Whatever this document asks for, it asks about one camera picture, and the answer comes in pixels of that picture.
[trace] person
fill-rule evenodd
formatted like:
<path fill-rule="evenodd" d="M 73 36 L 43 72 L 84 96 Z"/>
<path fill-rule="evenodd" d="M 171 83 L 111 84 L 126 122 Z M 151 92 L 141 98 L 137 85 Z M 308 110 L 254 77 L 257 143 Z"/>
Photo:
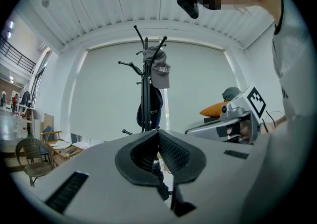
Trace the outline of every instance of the person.
<path fill-rule="evenodd" d="M 2 91 L 2 93 L 1 93 L 1 107 L 5 107 L 5 95 L 6 95 L 6 93 L 5 93 L 5 89 Z"/>
<path fill-rule="evenodd" d="M 18 96 L 18 94 L 15 94 L 15 96 L 13 97 L 13 106 L 12 106 L 13 113 L 17 111 L 18 102 L 19 102 L 19 96 Z"/>
<path fill-rule="evenodd" d="M 315 73 L 314 66 L 316 61 L 314 59 L 316 53 L 313 41 L 300 12 L 292 0 L 198 0 L 198 2 L 208 9 L 222 9 L 229 5 L 231 8 L 234 7 L 236 9 L 255 5 L 262 7 L 272 15 L 275 22 L 272 51 L 274 69 L 280 82 L 282 80 L 286 82 L 286 77 L 283 78 L 283 75 L 287 74 L 288 78 L 291 78 L 295 74 L 294 68 L 299 64 L 299 61 L 304 61 L 306 63 L 305 66 L 310 68 L 308 71 Z M 301 76 L 306 77 L 305 79 L 315 80 L 315 75 L 307 76 L 307 74 L 307 72 L 301 72 Z M 280 126 L 299 114 L 316 114 L 316 105 L 314 104 L 314 97 L 316 97 L 315 84 L 309 86 L 308 89 L 310 89 L 309 91 L 312 95 L 308 95 L 307 86 L 303 86 L 300 83 L 301 81 L 296 80 L 295 77 L 292 79 L 293 82 L 291 84 L 290 80 L 288 81 L 289 86 L 292 86 L 288 87 L 287 91 L 283 86 L 281 87 L 285 116 L 277 120 L 275 126 L 273 123 L 268 123 L 265 128 L 264 124 L 262 124 L 262 134 L 273 132 L 276 126 Z M 227 133 L 230 134 L 231 130 L 232 128 L 228 127 Z M 240 123 L 240 133 L 244 139 L 249 138 L 250 127 L 247 121 Z"/>

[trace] ceiling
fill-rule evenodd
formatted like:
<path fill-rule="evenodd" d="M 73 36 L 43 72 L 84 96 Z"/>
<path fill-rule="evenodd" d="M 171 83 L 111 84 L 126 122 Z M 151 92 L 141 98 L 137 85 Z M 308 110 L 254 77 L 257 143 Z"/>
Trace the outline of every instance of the ceiling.
<path fill-rule="evenodd" d="M 10 76 L 13 77 L 13 84 L 21 87 L 28 81 L 27 79 L 21 77 L 20 75 L 10 71 L 8 68 L 6 68 L 4 65 L 0 64 L 0 78 L 5 81 L 10 81 Z"/>
<path fill-rule="evenodd" d="M 273 22 L 262 8 L 253 6 L 248 11 L 211 11 L 200 6 L 198 19 L 191 19 L 176 0 L 24 0 L 37 19 L 62 45 L 110 25 L 127 21 L 164 20 L 195 24 L 228 36 L 246 48 Z"/>

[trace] wicker chair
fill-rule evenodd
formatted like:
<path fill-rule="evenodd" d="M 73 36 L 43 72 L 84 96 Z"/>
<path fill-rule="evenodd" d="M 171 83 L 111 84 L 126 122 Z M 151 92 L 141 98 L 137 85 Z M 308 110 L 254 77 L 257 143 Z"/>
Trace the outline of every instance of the wicker chair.
<path fill-rule="evenodd" d="M 23 167 L 20 162 L 19 153 L 21 148 L 23 148 L 25 158 L 28 162 L 28 165 L 25 167 Z M 49 160 L 47 162 L 43 162 L 42 160 L 41 148 L 48 152 Z M 15 147 L 15 156 L 24 172 L 30 177 L 31 186 L 34 186 L 34 182 L 38 177 L 48 174 L 54 168 L 53 156 L 50 148 L 38 139 L 22 139 Z M 40 161 L 35 163 L 34 158 L 39 158 Z"/>

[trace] black cable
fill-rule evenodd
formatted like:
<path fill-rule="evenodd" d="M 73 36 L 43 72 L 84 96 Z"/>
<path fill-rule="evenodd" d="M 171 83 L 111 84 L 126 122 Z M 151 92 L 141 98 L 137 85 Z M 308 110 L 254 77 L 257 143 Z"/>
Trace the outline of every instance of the black cable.
<path fill-rule="evenodd" d="M 268 129 L 267 129 L 267 127 L 266 127 L 266 124 L 265 124 L 263 118 L 262 118 L 262 121 L 263 121 L 264 128 L 265 128 L 266 132 L 268 133 Z"/>
<path fill-rule="evenodd" d="M 276 128 L 276 124 L 275 124 L 275 121 L 273 119 L 273 117 L 271 117 L 271 115 L 266 111 L 267 115 L 272 119 L 273 123 L 274 123 L 274 128 Z"/>

